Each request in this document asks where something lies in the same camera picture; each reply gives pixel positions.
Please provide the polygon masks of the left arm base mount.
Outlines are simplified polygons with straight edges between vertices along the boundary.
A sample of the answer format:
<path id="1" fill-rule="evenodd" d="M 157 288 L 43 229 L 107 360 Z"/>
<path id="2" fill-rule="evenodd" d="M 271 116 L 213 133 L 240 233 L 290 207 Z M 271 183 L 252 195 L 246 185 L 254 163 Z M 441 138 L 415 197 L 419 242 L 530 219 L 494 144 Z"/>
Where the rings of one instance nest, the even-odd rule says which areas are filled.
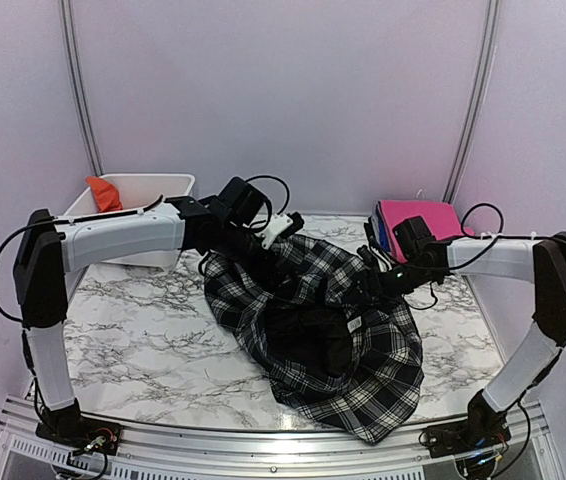
<path id="1" fill-rule="evenodd" d="M 86 418 L 62 418 L 54 424 L 51 420 L 40 421 L 36 427 L 37 437 L 58 444 L 72 447 L 74 450 L 87 451 L 87 446 L 104 438 L 102 445 L 94 445 L 94 449 L 107 455 L 117 453 L 122 434 L 122 426 L 105 420 Z"/>

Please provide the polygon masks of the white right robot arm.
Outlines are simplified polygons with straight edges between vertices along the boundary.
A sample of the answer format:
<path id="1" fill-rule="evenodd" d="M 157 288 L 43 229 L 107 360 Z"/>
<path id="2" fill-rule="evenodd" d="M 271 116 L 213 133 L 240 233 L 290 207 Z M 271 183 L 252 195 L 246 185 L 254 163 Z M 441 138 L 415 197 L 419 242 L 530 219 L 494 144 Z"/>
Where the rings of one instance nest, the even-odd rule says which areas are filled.
<path id="1" fill-rule="evenodd" d="M 437 240 L 428 232 L 398 236 L 405 262 L 386 271 L 369 268 L 355 292 L 366 301 L 397 300 L 429 283 L 463 276 L 477 286 L 479 304 L 499 340 L 512 341 L 508 326 L 519 327 L 501 370 L 470 400 L 458 438 L 478 448 L 498 424 L 552 371 L 566 349 L 566 231 L 550 236 L 457 236 Z"/>

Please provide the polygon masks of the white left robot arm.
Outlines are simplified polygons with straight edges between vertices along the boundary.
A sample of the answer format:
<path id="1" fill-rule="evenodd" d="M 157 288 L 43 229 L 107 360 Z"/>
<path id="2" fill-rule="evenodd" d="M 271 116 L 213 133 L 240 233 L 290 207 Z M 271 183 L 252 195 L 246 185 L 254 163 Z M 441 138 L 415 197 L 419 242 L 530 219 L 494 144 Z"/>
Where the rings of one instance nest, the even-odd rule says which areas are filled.
<path id="1" fill-rule="evenodd" d="M 21 309 L 24 356 L 42 399 L 42 423 L 69 445 L 88 438 L 69 376 L 63 326 L 68 299 L 65 277 L 92 264 L 155 251 L 219 253 L 254 277 L 275 268 L 271 247 L 297 224 L 294 215 L 270 214 L 251 221 L 265 201 L 220 196 L 160 198 L 136 210 L 92 216 L 32 214 L 15 260 L 13 276 Z"/>

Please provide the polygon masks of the black white plaid skirt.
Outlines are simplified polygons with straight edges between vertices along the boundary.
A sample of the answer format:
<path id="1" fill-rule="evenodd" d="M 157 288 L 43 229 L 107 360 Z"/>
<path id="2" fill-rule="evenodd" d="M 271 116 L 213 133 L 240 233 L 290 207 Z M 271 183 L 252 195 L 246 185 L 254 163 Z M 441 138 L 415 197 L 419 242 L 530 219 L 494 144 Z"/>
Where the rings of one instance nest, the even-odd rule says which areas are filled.
<path id="1" fill-rule="evenodd" d="M 257 363 L 275 400 L 375 445 L 415 412 L 422 340 L 402 299 L 349 302 L 363 261 L 325 240 L 293 235 L 275 263 L 250 271 L 219 254 L 204 267 L 216 322 Z"/>

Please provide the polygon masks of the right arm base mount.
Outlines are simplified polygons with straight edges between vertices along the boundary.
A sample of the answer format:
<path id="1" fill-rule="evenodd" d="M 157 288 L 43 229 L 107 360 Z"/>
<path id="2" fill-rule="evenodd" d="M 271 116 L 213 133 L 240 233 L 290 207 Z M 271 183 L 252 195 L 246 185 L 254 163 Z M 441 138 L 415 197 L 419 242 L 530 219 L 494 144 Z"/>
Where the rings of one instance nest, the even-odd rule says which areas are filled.
<path id="1" fill-rule="evenodd" d="M 440 458 L 504 446 L 510 439 L 506 423 L 497 424 L 485 433 L 471 431 L 469 422 L 460 420 L 426 427 L 419 436 L 419 443 L 428 450 L 431 458 Z"/>

